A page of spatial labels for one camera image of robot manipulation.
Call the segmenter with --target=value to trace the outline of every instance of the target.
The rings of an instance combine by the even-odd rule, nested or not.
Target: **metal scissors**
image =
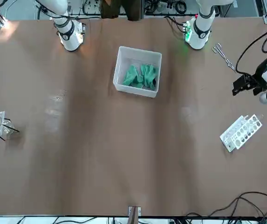
[[[223,59],[226,61],[227,66],[230,67],[231,69],[235,70],[233,64],[230,62],[230,60],[227,59],[225,54],[222,52],[221,48],[222,48],[222,46],[220,45],[220,43],[217,43],[215,47],[212,47],[212,51],[215,54],[219,53],[223,57]]]

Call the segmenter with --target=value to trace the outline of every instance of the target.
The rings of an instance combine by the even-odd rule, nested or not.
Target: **white plastic tray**
[[[116,89],[118,91],[154,98],[159,89],[161,58],[162,55],[157,52],[121,46],[119,48],[118,57],[116,60],[116,68],[113,81]],[[151,64],[156,69],[158,69],[155,91],[151,91],[145,88],[140,89],[132,86],[122,85],[126,72],[132,64],[136,66],[138,72],[140,72],[140,67],[142,64]]]

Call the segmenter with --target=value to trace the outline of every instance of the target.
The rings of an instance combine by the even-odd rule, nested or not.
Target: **green rubber glove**
[[[142,75],[144,76],[144,85],[145,87],[155,90],[156,88],[156,76],[157,71],[151,64],[142,64],[141,65]]]
[[[143,82],[144,77],[138,73],[134,65],[131,65],[126,72],[125,78],[123,80],[123,85],[142,88],[144,85]]]

